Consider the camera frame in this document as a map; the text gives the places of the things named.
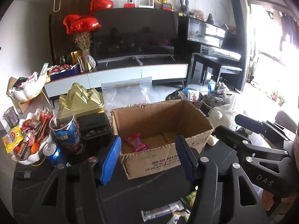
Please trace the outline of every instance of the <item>white scalloped bowl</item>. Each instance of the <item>white scalloped bowl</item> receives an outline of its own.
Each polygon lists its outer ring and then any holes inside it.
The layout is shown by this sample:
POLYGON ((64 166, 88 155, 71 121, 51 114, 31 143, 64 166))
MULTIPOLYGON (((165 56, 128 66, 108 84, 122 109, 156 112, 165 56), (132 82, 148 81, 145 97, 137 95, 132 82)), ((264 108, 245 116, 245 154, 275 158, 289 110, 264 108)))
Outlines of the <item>white scalloped bowl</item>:
MULTIPOLYGON (((33 113, 28 113, 26 119, 21 119, 20 122, 19 122, 19 126, 22 127, 25 120, 36 119, 38 113, 40 113, 40 112, 42 112, 42 113, 49 112, 52 116, 54 116, 54 111, 53 110, 50 111, 48 108, 45 108, 43 111, 41 111, 41 109, 37 109, 34 114, 33 113)), ((10 153, 12 155, 11 159, 14 160, 14 161, 17 161, 18 163, 23 164, 23 165, 29 165, 29 164, 32 164, 36 161, 39 161, 40 159, 42 159, 44 157, 44 152, 43 152, 44 145, 46 145, 48 142, 51 142, 51 141, 53 141, 53 140, 52 140, 51 135, 49 134, 48 138, 40 144, 38 152, 35 153, 35 154, 30 155, 27 158, 27 160, 18 160, 14 150, 11 150, 10 151, 10 153)))
POLYGON ((33 98, 36 94, 38 94, 44 84, 46 83, 47 75, 40 75, 37 81, 29 82, 25 85, 24 89, 21 91, 13 91, 12 89, 9 90, 9 96, 12 100, 17 102, 26 102, 29 99, 33 98))

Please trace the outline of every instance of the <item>white cabinet door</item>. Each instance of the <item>white cabinet door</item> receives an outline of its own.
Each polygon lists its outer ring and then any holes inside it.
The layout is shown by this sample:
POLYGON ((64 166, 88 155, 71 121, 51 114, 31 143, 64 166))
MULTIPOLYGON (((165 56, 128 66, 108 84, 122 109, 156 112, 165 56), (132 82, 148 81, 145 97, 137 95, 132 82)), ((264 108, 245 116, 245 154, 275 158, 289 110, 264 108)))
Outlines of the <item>white cabinet door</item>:
POLYGON ((152 77, 152 80, 185 78, 187 64, 142 66, 142 78, 152 77))
POLYGON ((79 83, 81 86, 84 86, 86 89, 90 89, 88 76, 80 75, 70 78, 60 79, 57 81, 49 82, 44 85, 48 97, 58 96, 60 94, 68 93, 71 89, 74 82, 79 83))
POLYGON ((141 78, 140 67, 98 71, 88 74, 89 84, 91 88, 100 87, 101 83, 125 81, 138 78, 141 78))

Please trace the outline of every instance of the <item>black marble tabletop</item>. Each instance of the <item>black marble tabletop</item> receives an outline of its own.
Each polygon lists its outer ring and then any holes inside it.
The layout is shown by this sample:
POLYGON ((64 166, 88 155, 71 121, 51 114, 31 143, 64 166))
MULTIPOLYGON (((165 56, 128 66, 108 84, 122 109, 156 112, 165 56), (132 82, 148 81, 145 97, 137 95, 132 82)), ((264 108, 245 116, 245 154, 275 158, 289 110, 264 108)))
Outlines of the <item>black marble tabletop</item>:
MULTIPOLYGON (((219 173, 226 172, 231 163, 238 162, 236 152, 221 141, 214 146, 206 144, 200 155, 214 161, 218 166, 219 173)), ((53 166, 47 161, 39 167, 16 165, 12 189, 12 206, 14 217, 19 224, 28 223, 28 216, 33 202, 52 170, 53 166)), ((79 191, 78 186, 74 185, 73 187, 74 192, 79 191)), ((221 185, 217 190, 217 193, 220 194, 216 196, 215 223, 218 223, 217 215, 219 217, 220 212, 222 191, 220 188, 221 185)), ((192 186, 185 179, 181 166, 142 178, 128 180, 119 161, 116 164, 111 181, 106 186, 98 187, 108 223, 115 224, 143 223, 141 210, 151 210, 175 202, 189 194, 191 189, 192 186)), ((78 203, 76 203, 78 223, 84 223, 82 220, 82 207, 78 203)), ((147 221, 147 223, 167 223, 170 218, 171 215, 167 215, 147 221)), ((184 219, 181 218, 179 223, 185 223, 184 219)))

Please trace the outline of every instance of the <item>pink snack package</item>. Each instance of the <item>pink snack package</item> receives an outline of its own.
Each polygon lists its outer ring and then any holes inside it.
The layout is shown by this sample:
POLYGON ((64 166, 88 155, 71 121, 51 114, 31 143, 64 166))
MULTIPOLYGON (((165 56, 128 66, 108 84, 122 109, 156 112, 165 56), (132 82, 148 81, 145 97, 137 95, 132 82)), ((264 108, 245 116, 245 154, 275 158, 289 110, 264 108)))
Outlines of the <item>pink snack package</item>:
POLYGON ((126 141, 135 148, 134 152, 141 152, 150 148, 148 145, 144 144, 140 138, 141 133, 138 132, 137 134, 134 134, 126 139, 126 141))

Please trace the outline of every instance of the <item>white plush toy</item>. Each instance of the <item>white plush toy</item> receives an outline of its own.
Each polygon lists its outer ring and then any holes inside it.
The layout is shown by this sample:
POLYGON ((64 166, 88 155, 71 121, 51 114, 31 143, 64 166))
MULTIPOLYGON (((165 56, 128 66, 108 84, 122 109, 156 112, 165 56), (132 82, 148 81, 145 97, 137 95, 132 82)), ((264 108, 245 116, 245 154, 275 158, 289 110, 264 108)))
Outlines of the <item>white plush toy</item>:
MULTIPOLYGON (((208 120, 214 128, 223 125, 232 131, 236 131, 239 126, 235 122, 235 117, 238 114, 240 114, 239 111, 230 110, 230 105, 222 105, 220 107, 214 107, 210 111, 208 120)), ((216 137, 210 136, 207 143, 213 146, 217 141, 218 139, 216 137)))

